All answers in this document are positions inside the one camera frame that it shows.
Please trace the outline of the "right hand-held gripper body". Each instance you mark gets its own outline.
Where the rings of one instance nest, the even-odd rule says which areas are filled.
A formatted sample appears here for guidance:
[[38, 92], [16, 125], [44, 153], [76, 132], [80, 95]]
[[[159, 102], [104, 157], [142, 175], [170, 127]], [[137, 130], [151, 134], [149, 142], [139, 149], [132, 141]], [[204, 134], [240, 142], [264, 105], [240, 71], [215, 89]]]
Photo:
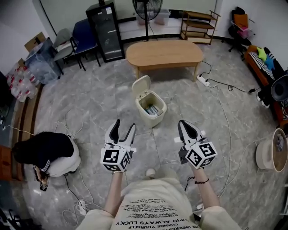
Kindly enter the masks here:
[[193, 143], [188, 150], [182, 147], [178, 154], [181, 164], [190, 163], [195, 169], [200, 169], [211, 164], [217, 151], [213, 143], [204, 138]]

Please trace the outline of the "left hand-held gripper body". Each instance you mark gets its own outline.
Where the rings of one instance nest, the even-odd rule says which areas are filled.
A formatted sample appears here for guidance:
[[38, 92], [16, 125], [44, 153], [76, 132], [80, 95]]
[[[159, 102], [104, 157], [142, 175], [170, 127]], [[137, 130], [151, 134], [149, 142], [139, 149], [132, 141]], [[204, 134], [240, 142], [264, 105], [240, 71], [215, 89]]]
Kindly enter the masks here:
[[106, 142], [101, 149], [100, 163], [111, 172], [125, 172], [132, 159], [135, 148], [131, 148], [133, 140], [129, 142]]

